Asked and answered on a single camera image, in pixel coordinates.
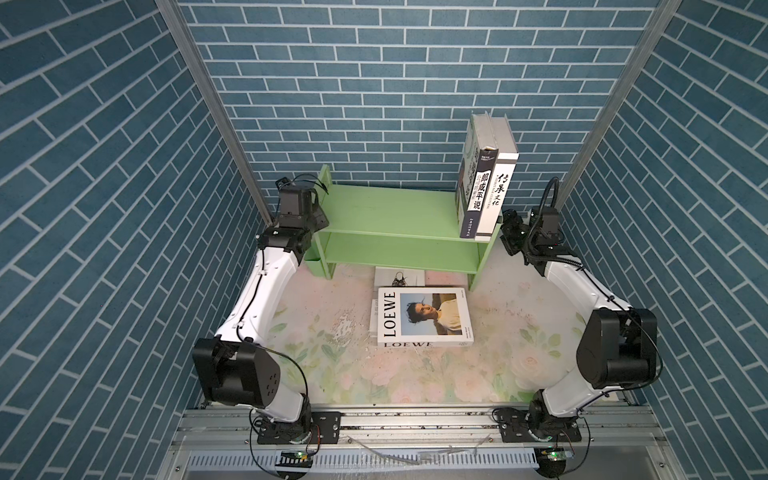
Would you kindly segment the large white black-spine book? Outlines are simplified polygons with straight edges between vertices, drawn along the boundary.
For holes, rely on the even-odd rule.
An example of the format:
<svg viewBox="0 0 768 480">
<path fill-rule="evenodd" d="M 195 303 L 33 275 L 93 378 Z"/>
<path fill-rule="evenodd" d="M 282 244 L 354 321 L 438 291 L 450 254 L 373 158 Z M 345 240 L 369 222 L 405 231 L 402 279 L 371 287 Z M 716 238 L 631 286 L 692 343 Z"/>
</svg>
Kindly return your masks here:
<svg viewBox="0 0 768 480">
<path fill-rule="evenodd" d="M 498 149 L 497 158 L 488 182 L 485 202 L 481 210 L 475 240 L 490 242 L 497 218 L 506 198 L 517 161 L 519 150 L 506 117 L 491 117 L 491 130 Z"/>
</svg>

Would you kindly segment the Chinese book with man portrait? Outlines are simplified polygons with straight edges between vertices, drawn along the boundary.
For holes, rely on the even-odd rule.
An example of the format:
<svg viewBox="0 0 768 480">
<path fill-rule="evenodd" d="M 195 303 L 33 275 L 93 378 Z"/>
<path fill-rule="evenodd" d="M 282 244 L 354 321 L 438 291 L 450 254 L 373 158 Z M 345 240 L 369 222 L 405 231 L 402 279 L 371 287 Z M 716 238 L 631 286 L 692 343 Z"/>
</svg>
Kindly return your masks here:
<svg viewBox="0 0 768 480">
<path fill-rule="evenodd" d="M 456 189 L 459 237 L 487 243 L 490 233 L 480 226 L 486 190 L 498 157 L 492 119 L 488 113 L 470 118 Z"/>
</svg>

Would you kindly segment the green two-tier shelf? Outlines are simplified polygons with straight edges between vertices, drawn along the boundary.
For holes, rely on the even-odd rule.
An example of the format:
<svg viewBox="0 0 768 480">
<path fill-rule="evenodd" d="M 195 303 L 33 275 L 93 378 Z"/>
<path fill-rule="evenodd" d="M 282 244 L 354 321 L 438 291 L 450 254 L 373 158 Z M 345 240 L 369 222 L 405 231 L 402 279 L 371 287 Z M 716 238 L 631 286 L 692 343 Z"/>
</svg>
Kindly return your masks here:
<svg viewBox="0 0 768 480">
<path fill-rule="evenodd" d="M 337 184 L 327 165 L 319 180 L 329 225 L 304 254 L 313 275 L 332 279 L 339 264 L 399 267 L 462 273 L 476 286 L 500 227 L 487 242 L 461 238 L 452 193 Z"/>
</svg>

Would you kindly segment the white book with barcode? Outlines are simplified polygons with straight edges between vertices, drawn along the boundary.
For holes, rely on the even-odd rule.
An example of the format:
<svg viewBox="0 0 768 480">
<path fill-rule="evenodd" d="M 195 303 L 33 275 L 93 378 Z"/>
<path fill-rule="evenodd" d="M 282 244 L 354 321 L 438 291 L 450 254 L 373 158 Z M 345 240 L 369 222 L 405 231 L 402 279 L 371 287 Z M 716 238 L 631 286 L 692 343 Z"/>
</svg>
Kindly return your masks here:
<svg viewBox="0 0 768 480">
<path fill-rule="evenodd" d="M 376 267 L 374 287 L 424 287 L 425 271 L 406 268 Z"/>
</svg>

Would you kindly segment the white Loewe Foundation Craft Prize book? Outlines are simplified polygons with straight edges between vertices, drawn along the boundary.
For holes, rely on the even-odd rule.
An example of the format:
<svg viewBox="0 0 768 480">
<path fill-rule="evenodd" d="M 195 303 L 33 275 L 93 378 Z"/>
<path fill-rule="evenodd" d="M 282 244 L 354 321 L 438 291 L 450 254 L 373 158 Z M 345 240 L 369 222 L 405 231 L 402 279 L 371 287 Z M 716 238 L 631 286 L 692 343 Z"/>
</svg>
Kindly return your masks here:
<svg viewBox="0 0 768 480">
<path fill-rule="evenodd" d="M 380 287 L 375 319 L 379 347 L 466 347 L 474 343 L 464 288 Z"/>
</svg>

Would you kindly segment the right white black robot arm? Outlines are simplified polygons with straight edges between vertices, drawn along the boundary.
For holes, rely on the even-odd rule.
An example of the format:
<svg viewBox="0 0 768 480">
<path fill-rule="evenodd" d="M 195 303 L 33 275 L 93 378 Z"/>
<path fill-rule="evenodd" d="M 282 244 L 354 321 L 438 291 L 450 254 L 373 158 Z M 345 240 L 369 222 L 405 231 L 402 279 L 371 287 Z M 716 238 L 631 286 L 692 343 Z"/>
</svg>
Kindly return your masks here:
<svg viewBox="0 0 768 480">
<path fill-rule="evenodd" d="M 503 215 L 501 240 L 510 255 L 557 286 L 586 324 L 576 365 L 556 384 L 537 391 L 527 411 L 504 408 L 494 415 L 505 436 L 516 441 L 577 440 L 578 414 L 613 392 L 642 389 L 663 371 L 656 316 L 617 297 L 564 243 L 559 213 L 539 207 L 528 218 Z"/>
</svg>

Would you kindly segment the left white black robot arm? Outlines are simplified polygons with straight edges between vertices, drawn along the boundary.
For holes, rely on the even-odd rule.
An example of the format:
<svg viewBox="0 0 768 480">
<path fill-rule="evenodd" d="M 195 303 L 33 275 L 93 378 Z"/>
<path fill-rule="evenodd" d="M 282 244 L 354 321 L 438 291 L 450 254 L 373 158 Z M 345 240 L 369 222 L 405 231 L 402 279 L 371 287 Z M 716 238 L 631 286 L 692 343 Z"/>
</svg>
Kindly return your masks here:
<svg viewBox="0 0 768 480">
<path fill-rule="evenodd" d="M 266 444 L 299 444 L 312 438 L 309 393 L 282 380 L 266 340 L 279 301 L 311 247 L 313 235 L 329 225 L 320 205 L 327 187 L 284 181 L 275 224 L 258 238 L 251 274 L 224 323 L 213 336 L 196 341 L 191 357 L 208 402 L 247 406 L 262 421 L 256 428 Z"/>
</svg>

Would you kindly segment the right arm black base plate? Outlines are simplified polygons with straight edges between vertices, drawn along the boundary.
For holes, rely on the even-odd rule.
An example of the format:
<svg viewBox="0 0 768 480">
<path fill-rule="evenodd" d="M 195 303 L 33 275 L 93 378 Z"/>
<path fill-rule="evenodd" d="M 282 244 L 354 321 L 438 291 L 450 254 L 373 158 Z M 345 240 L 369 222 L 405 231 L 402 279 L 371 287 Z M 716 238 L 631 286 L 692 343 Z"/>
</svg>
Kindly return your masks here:
<svg viewBox="0 0 768 480">
<path fill-rule="evenodd" d="M 494 409 L 491 418 L 497 423 L 504 443 L 576 443 L 582 440 L 576 417 L 555 417 L 547 412 L 502 407 Z"/>
</svg>

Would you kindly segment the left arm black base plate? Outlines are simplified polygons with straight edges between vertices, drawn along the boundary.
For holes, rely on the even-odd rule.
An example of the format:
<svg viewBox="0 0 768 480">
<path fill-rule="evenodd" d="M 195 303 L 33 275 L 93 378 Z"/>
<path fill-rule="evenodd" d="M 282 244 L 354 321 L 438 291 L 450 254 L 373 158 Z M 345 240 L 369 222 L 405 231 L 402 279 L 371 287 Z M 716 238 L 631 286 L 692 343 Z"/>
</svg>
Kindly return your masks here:
<svg viewBox="0 0 768 480">
<path fill-rule="evenodd" d="M 341 413 L 319 411 L 303 413 L 296 422 L 258 418 L 254 421 L 259 445 L 337 444 Z"/>
</svg>

